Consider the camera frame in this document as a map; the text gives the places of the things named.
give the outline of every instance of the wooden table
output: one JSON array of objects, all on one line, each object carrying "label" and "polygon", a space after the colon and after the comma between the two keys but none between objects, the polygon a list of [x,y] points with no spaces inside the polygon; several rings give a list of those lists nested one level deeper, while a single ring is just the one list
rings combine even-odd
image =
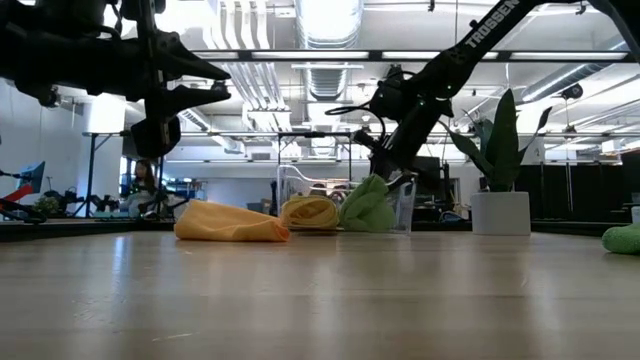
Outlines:
[{"label": "wooden table", "polygon": [[0,244],[2,359],[638,359],[640,258],[469,233]]}]

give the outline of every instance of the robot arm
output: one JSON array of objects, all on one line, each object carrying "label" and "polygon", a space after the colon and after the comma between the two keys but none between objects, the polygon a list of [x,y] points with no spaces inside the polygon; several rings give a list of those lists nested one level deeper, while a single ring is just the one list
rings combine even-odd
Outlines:
[{"label": "robot arm", "polygon": [[[610,16],[630,49],[640,55],[640,2],[637,0],[589,0]],[[398,122],[396,130],[380,139],[364,131],[354,141],[371,149],[371,172],[387,179],[395,168],[413,169],[420,147],[442,115],[453,117],[451,98],[462,89],[480,60],[536,6],[570,4],[575,0],[501,0],[458,44],[444,50],[419,73],[405,80],[391,76],[378,83],[369,110],[379,118]]]},{"label": "robot arm", "polygon": [[[136,21],[138,38],[121,39],[118,26],[103,26],[107,6]],[[140,156],[162,156],[180,139],[179,111],[230,97],[223,83],[229,74],[187,50],[177,33],[156,28],[154,16],[164,8],[165,0],[0,0],[0,77],[43,106],[55,106],[54,85],[144,99],[147,119],[131,134]],[[110,38],[99,37],[104,33]],[[183,75],[214,86],[167,89]]]}]

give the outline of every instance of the clear plastic container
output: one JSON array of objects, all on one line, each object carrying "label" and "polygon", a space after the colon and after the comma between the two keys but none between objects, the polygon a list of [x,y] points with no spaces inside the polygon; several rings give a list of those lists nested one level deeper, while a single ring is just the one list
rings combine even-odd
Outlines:
[{"label": "clear plastic container", "polygon": [[[395,212],[395,225],[390,233],[408,234],[411,232],[413,207],[416,197],[417,175],[408,176],[408,181],[395,187],[386,195],[386,200]],[[292,196],[320,195],[327,196],[338,209],[349,193],[360,185],[348,179],[315,179],[305,176],[293,165],[280,165],[277,178],[278,215],[282,205]]]}]

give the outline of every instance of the green towel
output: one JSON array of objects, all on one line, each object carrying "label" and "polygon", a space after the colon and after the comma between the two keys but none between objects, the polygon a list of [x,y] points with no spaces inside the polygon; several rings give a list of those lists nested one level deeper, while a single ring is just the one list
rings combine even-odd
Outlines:
[{"label": "green towel", "polygon": [[602,246],[616,254],[640,255],[640,224],[607,230],[602,235]]},{"label": "green towel", "polygon": [[378,175],[364,180],[340,207],[340,224],[347,231],[385,232],[396,222],[393,208],[387,204],[387,184]]}]

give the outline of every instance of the white planter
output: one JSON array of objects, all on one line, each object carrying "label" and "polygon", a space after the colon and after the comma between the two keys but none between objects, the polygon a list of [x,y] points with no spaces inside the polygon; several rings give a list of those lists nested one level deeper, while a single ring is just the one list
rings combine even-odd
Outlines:
[{"label": "white planter", "polygon": [[471,196],[473,233],[476,235],[531,235],[529,193],[487,192]]}]

